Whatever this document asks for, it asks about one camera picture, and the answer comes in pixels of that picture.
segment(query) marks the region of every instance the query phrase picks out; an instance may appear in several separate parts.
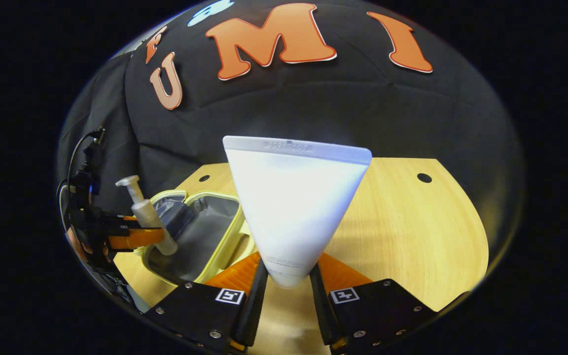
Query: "white cone-shaped object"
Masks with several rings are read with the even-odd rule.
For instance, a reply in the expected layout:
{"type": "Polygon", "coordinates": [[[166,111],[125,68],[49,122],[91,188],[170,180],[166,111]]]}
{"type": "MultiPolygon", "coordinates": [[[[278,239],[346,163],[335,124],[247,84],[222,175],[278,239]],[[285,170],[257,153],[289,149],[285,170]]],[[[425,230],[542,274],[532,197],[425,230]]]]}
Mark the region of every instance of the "white cone-shaped object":
{"type": "Polygon", "coordinates": [[[372,160],[365,148],[226,136],[249,229],[275,283],[293,288],[331,240],[372,160]]]}

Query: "blue sticker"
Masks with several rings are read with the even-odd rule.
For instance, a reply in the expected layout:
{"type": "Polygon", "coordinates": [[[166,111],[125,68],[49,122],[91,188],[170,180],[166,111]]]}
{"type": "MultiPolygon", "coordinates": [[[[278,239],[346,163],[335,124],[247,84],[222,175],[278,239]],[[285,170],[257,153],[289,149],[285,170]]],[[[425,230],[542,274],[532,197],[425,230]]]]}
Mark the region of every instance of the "blue sticker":
{"type": "Polygon", "coordinates": [[[187,23],[187,26],[188,27],[194,26],[197,23],[205,20],[206,18],[208,18],[208,16],[212,14],[217,14],[221,11],[225,11],[233,4],[234,2],[232,2],[231,0],[220,0],[214,2],[212,5],[204,7],[203,9],[201,9],[201,11],[195,13],[194,16],[192,16],[192,20],[190,20],[190,22],[187,23]]]}

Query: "black cable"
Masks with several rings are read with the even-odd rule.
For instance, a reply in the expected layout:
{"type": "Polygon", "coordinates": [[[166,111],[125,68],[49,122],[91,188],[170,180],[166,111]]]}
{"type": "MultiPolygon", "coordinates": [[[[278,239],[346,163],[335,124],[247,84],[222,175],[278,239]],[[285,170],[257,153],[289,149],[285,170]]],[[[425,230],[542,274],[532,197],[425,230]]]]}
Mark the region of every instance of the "black cable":
{"type": "Polygon", "coordinates": [[[67,178],[63,179],[56,188],[56,201],[58,202],[59,207],[61,206],[61,188],[63,187],[63,182],[66,182],[67,178]]]}
{"type": "Polygon", "coordinates": [[[128,288],[126,287],[126,285],[124,283],[119,283],[118,282],[118,281],[120,281],[119,279],[116,280],[115,277],[103,274],[101,272],[99,272],[99,275],[102,277],[102,279],[104,280],[105,283],[115,284],[116,290],[115,290],[115,292],[111,292],[111,294],[119,297],[120,299],[122,299],[122,301],[124,301],[126,303],[130,303],[133,306],[133,308],[135,308],[135,310],[137,312],[141,313],[141,311],[137,308],[137,305],[135,304],[135,300],[131,296],[131,293],[128,291],[128,288]],[[126,297],[128,297],[128,299],[125,299],[125,297],[123,297],[122,294],[120,294],[119,290],[122,290],[122,293],[126,294],[126,297]]]}
{"type": "Polygon", "coordinates": [[[74,163],[74,157],[76,157],[76,151],[78,150],[80,144],[83,142],[83,140],[85,140],[85,138],[87,137],[92,137],[94,132],[89,132],[86,135],[84,135],[76,144],[74,151],[71,153],[71,158],[70,158],[70,167],[69,169],[67,169],[67,200],[71,201],[71,185],[70,185],[70,177],[71,177],[71,166],[74,163]]]}

